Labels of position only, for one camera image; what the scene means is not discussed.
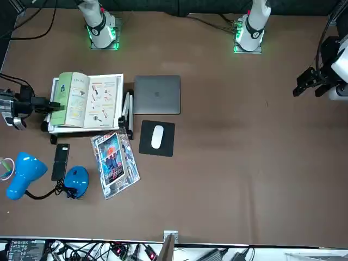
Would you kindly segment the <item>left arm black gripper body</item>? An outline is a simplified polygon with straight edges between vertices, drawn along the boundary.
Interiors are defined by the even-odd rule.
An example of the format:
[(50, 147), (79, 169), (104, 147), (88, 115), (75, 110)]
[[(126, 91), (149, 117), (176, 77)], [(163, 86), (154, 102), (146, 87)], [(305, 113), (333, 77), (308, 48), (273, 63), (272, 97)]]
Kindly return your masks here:
[(340, 56), (340, 37), (328, 36), (322, 43), (316, 54), (316, 62), (321, 58), (322, 65), (316, 65), (317, 85), (333, 84), (338, 81), (338, 76), (332, 69), (332, 65), (338, 60)]

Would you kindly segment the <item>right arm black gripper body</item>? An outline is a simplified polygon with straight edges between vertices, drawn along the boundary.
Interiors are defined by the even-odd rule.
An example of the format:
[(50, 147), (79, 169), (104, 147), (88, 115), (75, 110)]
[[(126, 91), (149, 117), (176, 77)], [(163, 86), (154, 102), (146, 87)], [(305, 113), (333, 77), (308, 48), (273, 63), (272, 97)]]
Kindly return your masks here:
[(30, 115), (34, 110), (35, 93), (31, 86), (20, 86), (20, 92), (14, 94), (14, 116)]

